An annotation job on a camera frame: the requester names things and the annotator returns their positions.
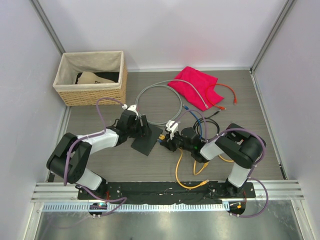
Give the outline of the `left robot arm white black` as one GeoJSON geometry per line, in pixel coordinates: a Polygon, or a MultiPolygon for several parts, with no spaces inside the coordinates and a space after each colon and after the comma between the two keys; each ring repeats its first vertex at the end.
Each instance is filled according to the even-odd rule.
{"type": "Polygon", "coordinates": [[[88,135],[63,135],[50,155],[46,167],[63,178],[64,184],[78,184],[89,189],[93,198],[100,200],[107,192],[106,180],[87,168],[91,154],[124,143],[128,138],[145,137],[149,134],[145,115],[138,116],[133,110],[124,110],[116,125],[88,135]]]}

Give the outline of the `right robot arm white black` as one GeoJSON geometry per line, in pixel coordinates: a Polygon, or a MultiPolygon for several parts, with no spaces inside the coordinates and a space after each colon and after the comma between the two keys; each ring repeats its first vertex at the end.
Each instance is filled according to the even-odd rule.
{"type": "Polygon", "coordinates": [[[233,160],[232,170],[226,179],[226,193],[233,198],[244,191],[244,184],[254,166],[266,152],[266,142],[259,135],[235,124],[218,133],[211,140],[202,140],[192,127],[181,132],[168,131],[160,145],[168,150],[185,150],[199,163],[208,163],[215,157],[225,154],[233,160]]]}

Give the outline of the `black network switch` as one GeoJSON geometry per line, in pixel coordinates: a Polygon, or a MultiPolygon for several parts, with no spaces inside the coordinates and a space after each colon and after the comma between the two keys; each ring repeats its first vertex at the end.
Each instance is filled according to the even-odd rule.
{"type": "Polygon", "coordinates": [[[152,124],[146,128],[146,134],[144,136],[137,137],[131,147],[139,153],[148,156],[159,139],[159,136],[163,133],[163,130],[152,124]]]}

